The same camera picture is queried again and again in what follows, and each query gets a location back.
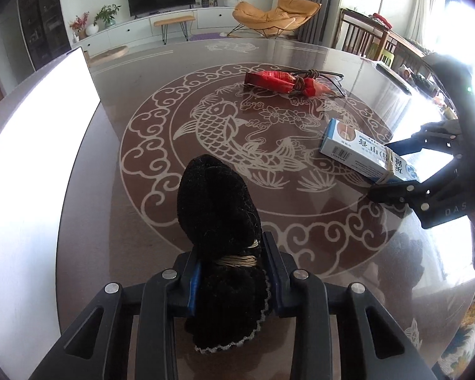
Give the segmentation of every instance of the dark display cabinet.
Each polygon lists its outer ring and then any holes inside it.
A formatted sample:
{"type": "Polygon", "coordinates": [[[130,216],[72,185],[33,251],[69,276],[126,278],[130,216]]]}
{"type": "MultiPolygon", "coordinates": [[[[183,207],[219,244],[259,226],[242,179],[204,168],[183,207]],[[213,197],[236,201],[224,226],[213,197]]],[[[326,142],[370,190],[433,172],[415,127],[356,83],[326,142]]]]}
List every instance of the dark display cabinet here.
{"type": "Polygon", "coordinates": [[[18,0],[18,8],[26,47],[36,70],[71,49],[60,0],[18,0]]]}

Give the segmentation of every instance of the black fabric bundle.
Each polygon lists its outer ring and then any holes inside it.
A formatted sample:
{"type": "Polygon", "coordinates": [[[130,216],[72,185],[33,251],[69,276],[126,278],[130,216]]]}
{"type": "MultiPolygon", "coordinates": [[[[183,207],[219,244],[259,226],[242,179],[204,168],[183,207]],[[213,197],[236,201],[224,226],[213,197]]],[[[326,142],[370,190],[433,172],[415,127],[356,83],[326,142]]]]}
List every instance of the black fabric bundle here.
{"type": "Polygon", "coordinates": [[[185,329],[196,349],[214,353],[252,339],[264,321],[269,283],[256,266],[224,266],[229,255],[260,257],[260,218],[243,179],[210,155],[194,158],[178,190],[178,221],[201,261],[195,316],[185,329]]]}

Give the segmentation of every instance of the metal screw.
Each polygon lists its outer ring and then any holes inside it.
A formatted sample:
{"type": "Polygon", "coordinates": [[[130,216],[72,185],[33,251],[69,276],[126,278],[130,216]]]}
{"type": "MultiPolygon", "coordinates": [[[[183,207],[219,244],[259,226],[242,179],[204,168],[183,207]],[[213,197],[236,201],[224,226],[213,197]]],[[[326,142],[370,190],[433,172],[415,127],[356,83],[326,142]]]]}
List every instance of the metal screw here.
{"type": "Polygon", "coordinates": [[[173,269],[164,270],[162,273],[162,277],[166,280],[175,279],[177,275],[178,273],[176,273],[176,270],[173,270],[173,269]]]}
{"type": "Polygon", "coordinates": [[[119,285],[117,283],[109,283],[105,287],[105,292],[108,294],[116,293],[119,290],[119,285]]]}
{"type": "Polygon", "coordinates": [[[362,294],[366,291],[366,287],[364,287],[364,284],[362,283],[353,283],[350,288],[354,293],[357,294],[362,294]]]}
{"type": "Polygon", "coordinates": [[[299,280],[306,280],[308,278],[308,272],[303,269],[294,270],[294,277],[299,280]]]}

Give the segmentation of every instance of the plant pot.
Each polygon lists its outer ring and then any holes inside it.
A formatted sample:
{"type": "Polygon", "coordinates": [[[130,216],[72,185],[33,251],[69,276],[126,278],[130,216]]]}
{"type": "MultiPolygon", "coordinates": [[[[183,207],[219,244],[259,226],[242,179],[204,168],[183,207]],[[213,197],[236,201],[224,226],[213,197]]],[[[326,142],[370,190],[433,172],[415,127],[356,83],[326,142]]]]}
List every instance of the plant pot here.
{"type": "Polygon", "coordinates": [[[86,35],[92,36],[94,34],[97,34],[99,32],[99,25],[98,24],[90,24],[88,27],[86,27],[86,35]]]}
{"type": "Polygon", "coordinates": [[[223,5],[225,7],[236,7],[239,3],[239,0],[223,0],[223,5]]]}

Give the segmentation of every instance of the cardboard box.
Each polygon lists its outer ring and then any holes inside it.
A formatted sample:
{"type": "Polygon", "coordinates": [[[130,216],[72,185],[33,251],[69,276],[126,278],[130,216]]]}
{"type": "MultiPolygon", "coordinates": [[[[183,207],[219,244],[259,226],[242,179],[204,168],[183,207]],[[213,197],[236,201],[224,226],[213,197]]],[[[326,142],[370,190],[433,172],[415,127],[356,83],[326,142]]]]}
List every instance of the cardboard box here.
{"type": "MultiPolygon", "coordinates": [[[[320,153],[353,168],[373,182],[387,171],[386,147],[335,118],[327,126],[320,153]]],[[[414,167],[394,152],[391,156],[394,175],[387,183],[418,180],[414,167]]]]}

